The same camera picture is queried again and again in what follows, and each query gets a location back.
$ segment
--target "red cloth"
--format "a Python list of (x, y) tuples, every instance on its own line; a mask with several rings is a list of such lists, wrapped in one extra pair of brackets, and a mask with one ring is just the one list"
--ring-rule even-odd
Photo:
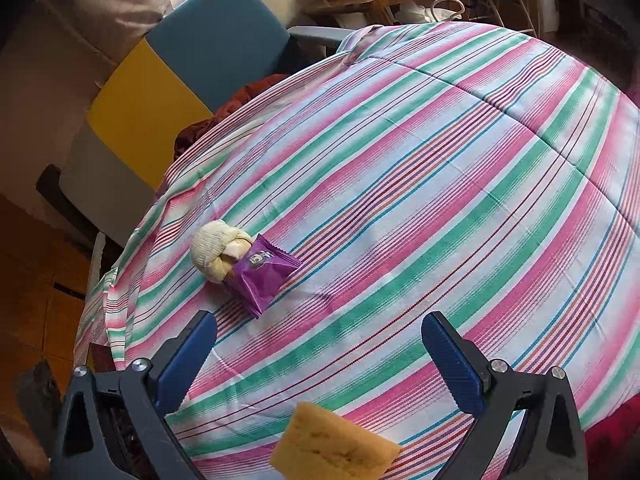
[(229, 101), (218, 108), (212, 117), (190, 124), (190, 126), (183, 129), (175, 138), (174, 162), (179, 156), (186, 152), (196, 140), (206, 134), (216, 124), (220, 124), (241, 106), (247, 104), (251, 99), (260, 95), (262, 92), (268, 90), (287, 77), (288, 76), (285, 74), (273, 74), (265, 77), (264, 79), (260, 79), (260, 81), (244, 85), (233, 95), (231, 99), (229, 99)]
[(631, 397), (584, 433), (589, 461), (589, 480), (606, 480), (611, 464), (620, 461), (626, 444), (640, 428), (640, 394)]

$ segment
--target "chair backrest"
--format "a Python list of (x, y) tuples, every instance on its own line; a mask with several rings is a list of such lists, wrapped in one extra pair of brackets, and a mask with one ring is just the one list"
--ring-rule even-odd
[(180, 130), (273, 73), (288, 41), (261, 0), (186, 0), (133, 48), (92, 103), (62, 191), (123, 245), (173, 160)]

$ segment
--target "beige knotted sock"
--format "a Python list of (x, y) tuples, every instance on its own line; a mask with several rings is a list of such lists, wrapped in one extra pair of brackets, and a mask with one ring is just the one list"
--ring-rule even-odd
[(214, 220), (196, 231), (189, 252), (193, 265), (209, 281), (222, 283), (253, 243), (242, 229), (227, 225), (223, 220)]

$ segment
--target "pink and green striped fabric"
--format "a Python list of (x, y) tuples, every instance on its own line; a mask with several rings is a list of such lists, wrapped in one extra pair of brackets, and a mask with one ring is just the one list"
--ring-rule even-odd
[[(208, 478), (280, 478), (268, 459), (300, 400), (400, 443), (385, 479), (433, 477), (470, 418), (420, 341), (430, 310), (517, 370), (563, 367), (588, 428), (640, 388), (639, 126), (615, 86), (529, 36), (357, 31), (169, 168), (88, 298), (76, 360), (101, 342), (123, 368), (215, 313), (167, 417)], [(218, 218), (303, 263), (260, 319), (191, 264)]]

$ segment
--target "purple package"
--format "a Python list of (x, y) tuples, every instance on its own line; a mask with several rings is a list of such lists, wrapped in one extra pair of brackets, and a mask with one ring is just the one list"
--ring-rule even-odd
[(300, 266), (300, 261), (257, 235), (247, 253), (225, 276), (224, 283), (240, 296), (244, 307), (252, 316), (262, 314), (287, 281)]

